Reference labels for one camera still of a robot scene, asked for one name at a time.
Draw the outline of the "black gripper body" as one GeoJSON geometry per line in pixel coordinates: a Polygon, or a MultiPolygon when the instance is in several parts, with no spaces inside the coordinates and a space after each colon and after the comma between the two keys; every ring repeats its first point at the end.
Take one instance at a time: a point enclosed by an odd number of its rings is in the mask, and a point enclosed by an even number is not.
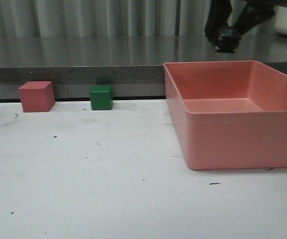
{"type": "Polygon", "coordinates": [[[248,6],[252,8],[274,8],[274,6],[287,7],[287,0],[246,0],[246,5],[243,9],[247,9],[248,6]]]}

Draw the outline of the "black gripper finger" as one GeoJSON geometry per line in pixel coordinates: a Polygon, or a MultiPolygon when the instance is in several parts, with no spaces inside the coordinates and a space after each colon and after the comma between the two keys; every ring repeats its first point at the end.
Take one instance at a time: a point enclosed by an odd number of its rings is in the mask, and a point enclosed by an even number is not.
{"type": "Polygon", "coordinates": [[[232,6],[229,0],[211,0],[204,32],[208,41],[213,45],[219,29],[230,26],[228,24],[228,18],[231,12],[232,6]]]}
{"type": "Polygon", "coordinates": [[[241,37],[252,28],[270,20],[274,15],[274,4],[247,2],[233,25],[233,37],[241,37]]]}

